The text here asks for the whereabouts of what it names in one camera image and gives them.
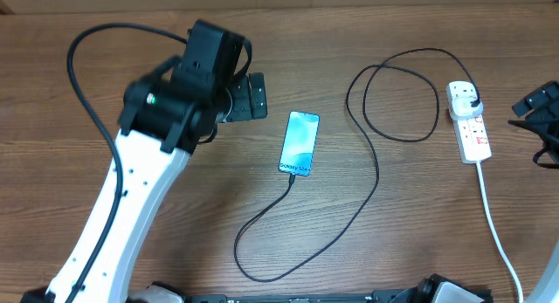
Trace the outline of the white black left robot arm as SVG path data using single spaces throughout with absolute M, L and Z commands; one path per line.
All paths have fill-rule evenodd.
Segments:
M 264 77 L 249 72 L 248 38 L 198 20 L 182 55 L 131 82 L 119 131 L 100 126 L 112 154 L 105 182 L 77 244 L 46 287 L 25 302 L 183 302 L 161 282 L 130 289 L 135 261 L 163 198 L 198 145 L 228 121 L 267 115 Z

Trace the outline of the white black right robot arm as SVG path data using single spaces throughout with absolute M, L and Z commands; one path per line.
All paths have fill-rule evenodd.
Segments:
M 533 155 L 535 165 L 558 170 L 558 81 L 551 80 L 512 105 L 518 120 L 508 120 L 509 125 L 528 130 L 540 137 L 542 149 Z M 558 301 L 558 244 L 549 263 L 529 294 L 527 302 Z

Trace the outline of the blue Galaxy smartphone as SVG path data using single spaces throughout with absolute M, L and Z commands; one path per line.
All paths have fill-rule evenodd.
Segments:
M 279 171 L 297 176 L 309 176 L 314 148 L 320 126 L 320 116 L 298 111 L 289 114 Z

